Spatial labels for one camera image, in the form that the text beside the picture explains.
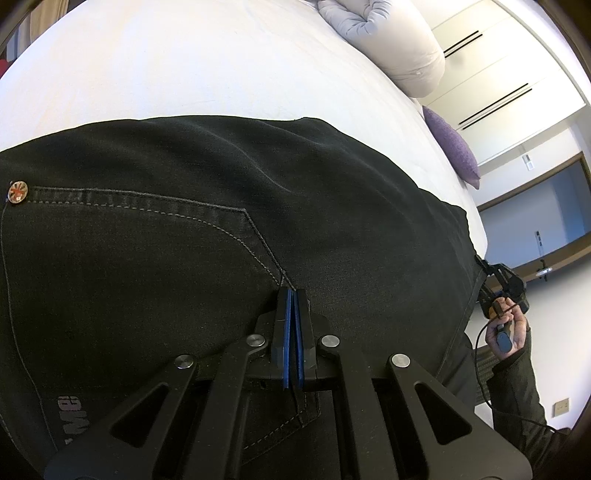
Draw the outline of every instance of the metal bolt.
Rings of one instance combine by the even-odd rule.
[[[191,355],[179,355],[174,359],[174,365],[180,369],[192,367],[193,357]]]
[[[410,365],[410,358],[404,353],[397,353],[392,357],[392,363],[400,368],[406,368]]]
[[[246,342],[250,346],[263,346],[265,341],[265,337],[258,335],[257,333],[253,333],[252,335],[246,337]]]
[[[322,342],[322,345],[327,346],[329,348],[339,346],[340,343],[339,337],[335,335],[324,335],[320,341]]]

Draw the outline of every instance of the handheld device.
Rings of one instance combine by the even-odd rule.
[[[525,296],[525,281],[517,276],[509,267],[505,264],[490,265],[486,260],[481,259],[478,255],[476,261],[488,276],[494,276],[499,284],[501,290],[494,292],[490,287],[484,283],[480,288],[478,294],[478,303],[482,308],[482,313],[486,318],[489,318],[489,311],[492,308],[498,317],[503,315],[501,306],[495,300],[498,298],[509,298],[519,305],[523,314],[526,314],[530,309],[530,304]],[[496,328],[496,343],[499,346],[499,350],[503,353],[508,353],[513,348],[513,342],[511,340],[511,325],[513,322],[507,322],[504,325],[499,325]]]

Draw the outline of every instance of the human hand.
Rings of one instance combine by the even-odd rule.
[[[501,318],[493,320],[486,328],[486,343],[499,360],[504,360],[505,358],[513,355],[515,352],[521,350],[525,345],[525,336],[527,335],[527,318],[525,318],[525,315],[523,315],[521,307],[516,305],[515,302],[510,298],[504,299],[501,297],[495,301],[498,302],[503,311],[513,307],[511,310],[504,313]],[[495,311],[492,307],[489,310],[489,315],[490,317],[495,315]],[[497,325],[504,325],[510,321],[513,321],[513,348],[509,352],[503,353],[496,343],[496,327]]]

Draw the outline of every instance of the sleeve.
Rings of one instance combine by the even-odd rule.
[[[493,377],[487,382],[492,406],[501,411],[519,415],[546,425],[544,407],[535,386],[531,364],[531,332],[528,327],[525,346],[493,368]],[[546,460],[554,456],[567,439],[533,423],[518,418],[492,413],[495,430],[511,442],[529,460],[532,471],[540,470]],[[560,430],[570,433],[570,429]]]

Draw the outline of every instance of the white duvet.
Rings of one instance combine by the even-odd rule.
[[[486,251],[474,201],[413,103],[312,3],[88,0],[0,79],[0,151],[91,122],[176,115],[320,118],[463,208]]]

